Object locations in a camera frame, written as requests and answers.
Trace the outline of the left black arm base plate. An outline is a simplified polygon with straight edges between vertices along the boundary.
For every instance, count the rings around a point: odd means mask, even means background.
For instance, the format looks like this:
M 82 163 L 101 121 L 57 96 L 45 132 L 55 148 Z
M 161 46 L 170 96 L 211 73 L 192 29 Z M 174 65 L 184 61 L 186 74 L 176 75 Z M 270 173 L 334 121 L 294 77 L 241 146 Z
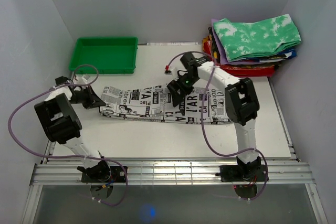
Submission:
M 128 171 L 127 166 L 124 167 L 125 172 L 122 170 L 120 166 L 110 166 L 110 169 L 111 169 L 111 178 L 114 183 L 125 183 L 126 182 L 126 174 Z M 92 179 L 86 174 L 82 174 L 80 181 L 82 183 L 107 183 L 108 182 L 108 180 Z

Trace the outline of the newspaper print trousers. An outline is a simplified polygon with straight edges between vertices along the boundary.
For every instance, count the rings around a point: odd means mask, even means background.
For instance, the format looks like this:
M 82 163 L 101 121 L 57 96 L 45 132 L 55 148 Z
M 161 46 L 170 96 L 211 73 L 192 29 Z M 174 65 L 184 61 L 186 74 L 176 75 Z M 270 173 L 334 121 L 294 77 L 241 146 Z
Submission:
M 101 100 L 106 106 L 99 108 L 102 116 L 113 119 L 182 123 L 182 124 L 226 124 L 230 122 L 225 112 L 224 94 L 217 89 L 195 87 L 187 96 L 187 108 L 193 112 L 182 115 L 179 105 L 174 107 L 166 85 L 143 89 L 120 90 L 112 86 L 104 87 Z

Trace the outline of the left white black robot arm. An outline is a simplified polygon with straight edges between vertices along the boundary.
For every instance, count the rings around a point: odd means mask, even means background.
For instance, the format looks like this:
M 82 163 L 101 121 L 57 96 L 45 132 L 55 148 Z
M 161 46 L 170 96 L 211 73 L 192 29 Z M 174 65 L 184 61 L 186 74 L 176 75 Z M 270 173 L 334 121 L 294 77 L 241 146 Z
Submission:
M 81 156 L 82 166 L 77 169 L 90 179 L 106 182 L 111 178 L 111 168 L 98 150 L 91 149 L 84 142 L 80 131 L 82 124 L 74 111 L 73 104 L 82 104 L 85 109 L 105 106 L 89 85 L 89 76 L 56 79 L 56 84 L 48 97 L 34 106 L 42 128 L 51 142 L 57 142 Z

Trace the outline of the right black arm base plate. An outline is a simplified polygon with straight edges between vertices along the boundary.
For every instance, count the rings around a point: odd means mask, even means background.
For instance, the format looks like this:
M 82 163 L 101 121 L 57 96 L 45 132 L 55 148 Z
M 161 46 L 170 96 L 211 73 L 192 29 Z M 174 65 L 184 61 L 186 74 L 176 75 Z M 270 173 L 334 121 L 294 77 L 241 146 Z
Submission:
M 247 173 L 238 165 L 223 165 L 219 167 L 219 173 L 216 176 L 219 176 L 222 182 L 264 182 L 265 178 L 269 179 L 266 175 L 265 165 Z

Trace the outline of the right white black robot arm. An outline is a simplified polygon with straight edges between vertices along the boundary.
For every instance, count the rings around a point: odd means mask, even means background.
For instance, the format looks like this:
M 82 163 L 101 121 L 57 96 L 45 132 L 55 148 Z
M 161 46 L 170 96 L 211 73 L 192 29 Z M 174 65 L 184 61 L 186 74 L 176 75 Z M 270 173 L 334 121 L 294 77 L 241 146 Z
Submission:
M 237 174 L 242 180 L 254 178 L 261 168 L 260 154 L 256 150 L 255 123 L 260 109 L 253 81 L 240 79 L 221 69 L 209 54 L 195 58 L 194 51 L 178 54 L 185 73 L 165 67 L 165 73 L 173 75 L 167 85 L 174 107 L 179 106 L 194 89 L 194 84 L 202 79 L 224 93 L 225 110 L 233 122 L 237 135 Z

